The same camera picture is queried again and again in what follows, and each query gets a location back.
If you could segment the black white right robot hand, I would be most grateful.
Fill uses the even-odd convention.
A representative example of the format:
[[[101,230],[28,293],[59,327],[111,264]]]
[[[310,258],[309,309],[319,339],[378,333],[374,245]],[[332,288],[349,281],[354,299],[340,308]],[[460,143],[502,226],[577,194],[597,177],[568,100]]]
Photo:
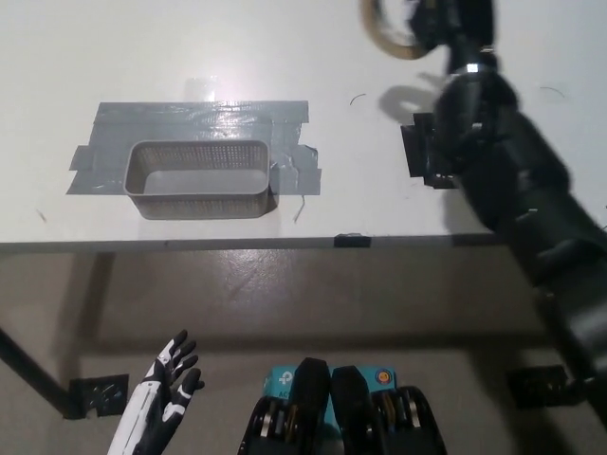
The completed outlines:
[[[491,0],[419,1],[409,25],[415,43],[424,51],[438,46],[449,50],[449,75],[464,71],[469,64],[489,68],[498,65]]]

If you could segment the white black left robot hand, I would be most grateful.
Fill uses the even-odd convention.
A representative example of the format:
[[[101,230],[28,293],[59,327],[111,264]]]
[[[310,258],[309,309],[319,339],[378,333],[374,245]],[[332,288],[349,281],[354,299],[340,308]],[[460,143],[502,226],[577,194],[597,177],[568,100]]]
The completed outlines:
[[[170,339],[135,387],[108,449],[109,455],[160,455],[181,424],[193,395],[205,387],[196,367],[196,342],[183,330]]]

